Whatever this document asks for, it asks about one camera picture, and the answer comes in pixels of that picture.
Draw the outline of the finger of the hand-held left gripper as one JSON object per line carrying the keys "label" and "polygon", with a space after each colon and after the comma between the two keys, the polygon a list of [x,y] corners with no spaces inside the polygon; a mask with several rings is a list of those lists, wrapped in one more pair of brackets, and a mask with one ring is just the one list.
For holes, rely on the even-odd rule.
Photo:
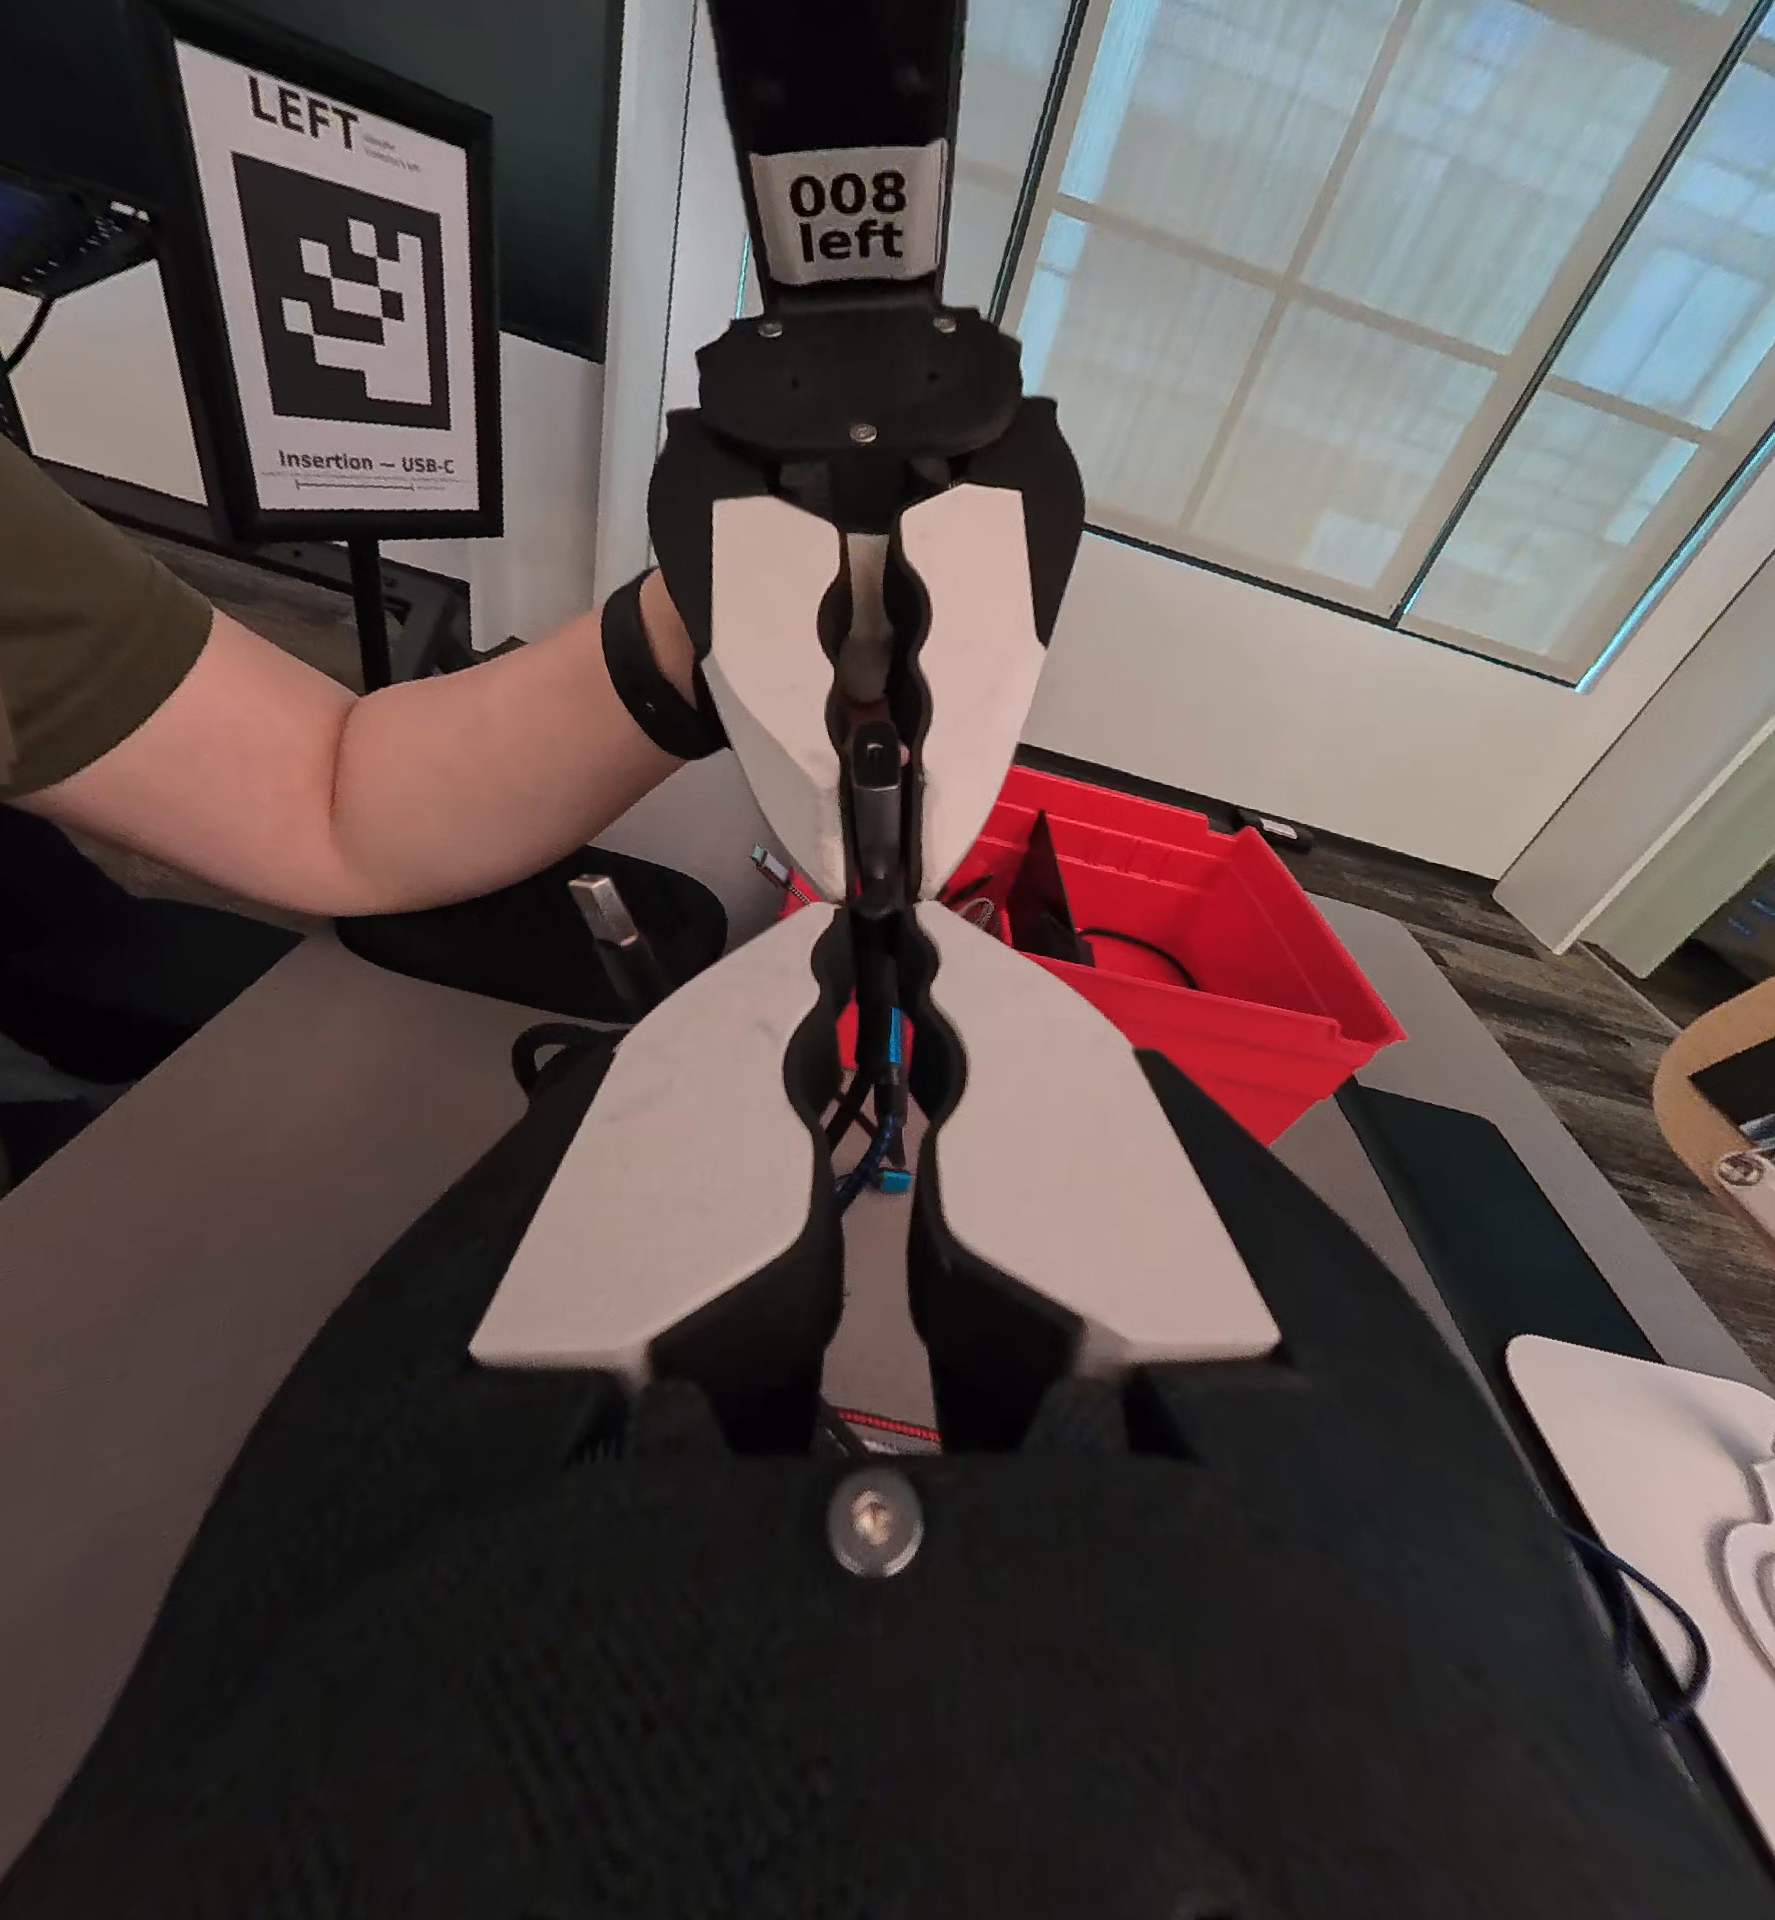
{"label": "finger of the hand-held left gripper", "polygon": [[840,535],[770,495],[712,508],[708,691],[780,849],[821,901],[847,901],[834,664],[820,614],[843,584]]}
{"label": "finger of the hand-held left gripper", "polygon": [[888,611],[917,786],[917,895],[935,901],[997,802],[1044,664],[1021,494],[963,482],[904,510]]}

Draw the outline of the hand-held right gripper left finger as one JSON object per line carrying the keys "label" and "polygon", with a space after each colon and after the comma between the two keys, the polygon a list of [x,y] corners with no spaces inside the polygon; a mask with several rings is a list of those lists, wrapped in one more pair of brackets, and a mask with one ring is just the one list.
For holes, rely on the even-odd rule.
{"label": "hand-held right gripper left finger", "polygon": [[812,1108],[788,1046],[834,928],[803,906],[627,1032],[470,1339],[484,1369],[646,1372],[651,1346],[786,1253],[810,1219]]}

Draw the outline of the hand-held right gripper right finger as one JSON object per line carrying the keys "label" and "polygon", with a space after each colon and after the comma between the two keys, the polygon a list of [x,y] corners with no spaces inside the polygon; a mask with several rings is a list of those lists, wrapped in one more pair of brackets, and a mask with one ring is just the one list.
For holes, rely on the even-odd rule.
{"label": "hand-held right gripper right finger", "polygon": [[952,1239],[1071,1315],[1076,1371],[1271,1355],[1273,1317],[1125,1035],[947,908],[916,921],[929,1004],[963,1048],[927,1136]]}

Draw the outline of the grey usb hub with cable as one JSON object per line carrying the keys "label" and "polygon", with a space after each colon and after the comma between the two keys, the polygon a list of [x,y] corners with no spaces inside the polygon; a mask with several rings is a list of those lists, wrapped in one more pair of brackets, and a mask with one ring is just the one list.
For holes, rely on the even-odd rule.
{"label": "grey usb hub with cable", "polygon": [[889,718],[858,723],[845,746],[840,807],[848,905],[863,918],[898,914],[910,873],[908,757]]}

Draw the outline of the red plastic bin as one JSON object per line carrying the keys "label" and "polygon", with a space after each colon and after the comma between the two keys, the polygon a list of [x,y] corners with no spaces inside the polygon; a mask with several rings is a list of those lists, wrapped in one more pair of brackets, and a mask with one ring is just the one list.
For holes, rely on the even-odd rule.
{"label": "red plastic bin", "polygon": [[899,1191],[938,1200],[936,1145],[927,1136],[963,1089],[963,1048],[929,1004],[938,962],[916,913],[938,905],[1017,952],[1004,905],[1038,813],[1093,964],[1035,962],[1125,1035],[1140,1070],[1159,1065],[1169,1093],[1189,1082],[1270,1145],[1403,1039],[1257,832],[1218,834],[1201,815],[1015,769],[942,892],[908,901],[873,930],[863,930],[848,897],[821,901],[797,869],[803,905],[837,911],[833,941],[815,955],[831,972],[813,1014],[833,1020],[825,1042],[839,1048],[847,1087],[810,1087],[833,1102],[821,1122],[828,1153],[840,1153],[860,1108],[873,1108],[871,1145],[845,1168],[847,1199],[899,1157],[895,1142],[916,1110],[922,1139]]}

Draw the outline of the person's left forearm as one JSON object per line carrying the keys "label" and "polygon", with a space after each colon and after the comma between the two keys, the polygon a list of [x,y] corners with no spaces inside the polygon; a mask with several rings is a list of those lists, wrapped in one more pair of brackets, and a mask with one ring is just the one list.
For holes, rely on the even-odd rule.
{"label": "person's left forearm", "polygon": [[12,806],[244,901],[340,921],[531,877],[678,765],[620,699],[596,611],[367,696],[216,611],[200,659],[137,733]]}

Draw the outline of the black wristband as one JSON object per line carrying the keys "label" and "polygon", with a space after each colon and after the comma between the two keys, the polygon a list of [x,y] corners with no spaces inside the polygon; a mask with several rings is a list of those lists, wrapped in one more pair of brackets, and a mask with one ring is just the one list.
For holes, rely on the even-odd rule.
{"label": "black wristband", "polygon": [[683,764],[708,760],[729,749],[706,676],[691,650],[673,669],[654,653],[644,570],[614,589],[601,610],[601,653],[621,707],[661,752]]}

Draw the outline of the black bin divider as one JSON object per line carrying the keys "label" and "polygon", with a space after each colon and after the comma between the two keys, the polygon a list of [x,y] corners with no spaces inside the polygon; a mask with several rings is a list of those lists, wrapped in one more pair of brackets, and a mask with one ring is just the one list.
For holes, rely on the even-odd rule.
{"label": "black bin divider", "polygon": [[1044,813],[1038,813],[1031,825],[1004,917],[1017,952],[1035,960],[1092,968],[1092,945],[1076,925]]}

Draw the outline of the black sign stand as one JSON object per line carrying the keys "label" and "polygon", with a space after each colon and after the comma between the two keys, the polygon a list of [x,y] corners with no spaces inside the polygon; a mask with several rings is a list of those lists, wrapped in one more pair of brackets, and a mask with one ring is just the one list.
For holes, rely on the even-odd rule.
{"label": "black sign stand", "polygon": [[472,664],[467,584],[386,560],[372,536],[349,539],[345,557],[364,691]]}

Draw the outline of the dark rectangular desk mat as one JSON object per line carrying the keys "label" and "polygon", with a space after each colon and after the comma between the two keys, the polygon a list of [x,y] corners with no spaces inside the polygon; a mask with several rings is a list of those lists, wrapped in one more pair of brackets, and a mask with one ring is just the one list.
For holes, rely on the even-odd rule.
{"label": "dark rectangular desk mat", "polygon": [[1520,1336],[1659,1362],[1490,1120],[1356,1082],[1336,1102],[1488,1380]]}

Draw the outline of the framed marker sign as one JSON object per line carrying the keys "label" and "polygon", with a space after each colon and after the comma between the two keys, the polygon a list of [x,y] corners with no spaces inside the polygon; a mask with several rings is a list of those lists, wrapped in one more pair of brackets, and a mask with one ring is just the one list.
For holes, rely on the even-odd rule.
{"label": "framed marker sign", "polygon": [[248,542],[505,528],[493,121],[216,4],[130,4],[206,504]]}

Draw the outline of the large paned window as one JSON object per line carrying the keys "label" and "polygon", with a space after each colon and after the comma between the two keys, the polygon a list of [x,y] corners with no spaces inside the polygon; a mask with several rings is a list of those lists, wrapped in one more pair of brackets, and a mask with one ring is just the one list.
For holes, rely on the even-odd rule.
{"label": "large paned window", "polygon": [[1090,526],[1588,690],[1775,456],[1775,4],[975,2]]}

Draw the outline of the instruction board on white stand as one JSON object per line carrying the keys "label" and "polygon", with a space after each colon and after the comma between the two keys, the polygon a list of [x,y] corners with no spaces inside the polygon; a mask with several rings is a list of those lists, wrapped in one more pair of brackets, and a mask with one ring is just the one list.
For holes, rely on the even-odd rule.
{"label": "instruction board on white stand", "polygon": [[[1655,1110],[1676,1157],[1775,1252],[1775,978],[1669,1050]],[[1690,1715],[1775,1859],[1775,1401],[1542,1336],[1506,1375],[1606,1551],[1659,1595]]]}

